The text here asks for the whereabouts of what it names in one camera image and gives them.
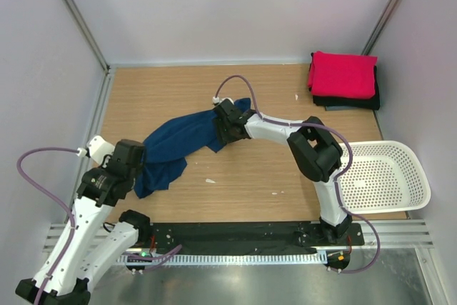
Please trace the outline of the blue printed t-shirt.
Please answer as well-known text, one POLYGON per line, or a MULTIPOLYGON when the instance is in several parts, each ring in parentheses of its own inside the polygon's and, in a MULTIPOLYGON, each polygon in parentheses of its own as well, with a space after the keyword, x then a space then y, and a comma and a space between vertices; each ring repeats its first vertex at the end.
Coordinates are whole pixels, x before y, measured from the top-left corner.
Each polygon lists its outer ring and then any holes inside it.
POLYGON ((144 140, 144 168, 134 186, 138 198, 167 190, 187 167, 186 157, 204 147, 217 153, 225 144, 218 140, 213 110, 176 117, 162 124, 144 140))

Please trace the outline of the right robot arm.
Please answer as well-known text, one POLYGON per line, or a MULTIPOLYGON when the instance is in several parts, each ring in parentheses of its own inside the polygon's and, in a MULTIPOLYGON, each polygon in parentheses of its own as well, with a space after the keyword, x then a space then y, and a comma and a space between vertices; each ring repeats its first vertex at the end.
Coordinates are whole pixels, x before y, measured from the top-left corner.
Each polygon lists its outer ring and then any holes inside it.
POLYGON ((215 97, 213 103, 214 125, 221 144, 265 139, 290 148, 299 171, 315 187, 323 239, 332 245, 340 244, 352 222, 337 181, 343 149, 322 121, 315 116, 305 121, 286 121, 253 109, 241 110, 230 98, 215 97))

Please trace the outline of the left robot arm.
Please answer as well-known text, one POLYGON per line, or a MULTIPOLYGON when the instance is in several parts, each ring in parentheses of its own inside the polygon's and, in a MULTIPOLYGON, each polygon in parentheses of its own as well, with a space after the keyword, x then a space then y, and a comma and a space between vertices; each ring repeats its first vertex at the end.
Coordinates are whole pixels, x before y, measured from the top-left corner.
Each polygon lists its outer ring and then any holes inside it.
POLYGON ((151 239, 150 219, 128 210, 109 235, 91 249, 96 234, 118 201, 133 189, 144 166, 145 146, 122 139, 110 144, 94 136, 75 150, 96 162, 81 178, 69 216, 53 251, 30 279, 23 279, 15 293, 30 304, 88 304, 91 293, 110 266, 132 246, 145 247, 151 239))

